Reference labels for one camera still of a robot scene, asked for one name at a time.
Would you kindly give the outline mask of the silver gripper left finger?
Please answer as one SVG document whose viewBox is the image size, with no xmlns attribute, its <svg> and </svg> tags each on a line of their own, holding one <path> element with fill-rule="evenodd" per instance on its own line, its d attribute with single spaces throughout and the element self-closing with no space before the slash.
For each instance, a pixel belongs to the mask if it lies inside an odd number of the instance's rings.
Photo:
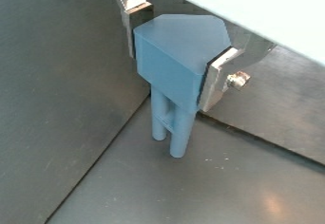
<svg viewBox="0 0 325 224">
<path fill-rule="evenodd" d="M 154 18 L 154 7 L 147 0 L 115 0 L 127 32 L 130 56 L 135 57 L 134 28 Z"/>
</svg>

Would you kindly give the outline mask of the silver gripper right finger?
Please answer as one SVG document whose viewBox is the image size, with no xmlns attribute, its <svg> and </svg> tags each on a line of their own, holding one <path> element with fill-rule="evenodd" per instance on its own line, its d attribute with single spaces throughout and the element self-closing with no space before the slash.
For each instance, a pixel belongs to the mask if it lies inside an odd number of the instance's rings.
<svg viewBox="0 0 325 224">
<path fill-rule="evenodd" d="M 241 90 L 250 80 L 242 71 L 258 63 L 275 44 L 245 28 L 229 28 L 230 47 L 209 62 L 198 98 L 198 107 L 207 112 L 221 100 L 226 90 Z"/>
</svg>

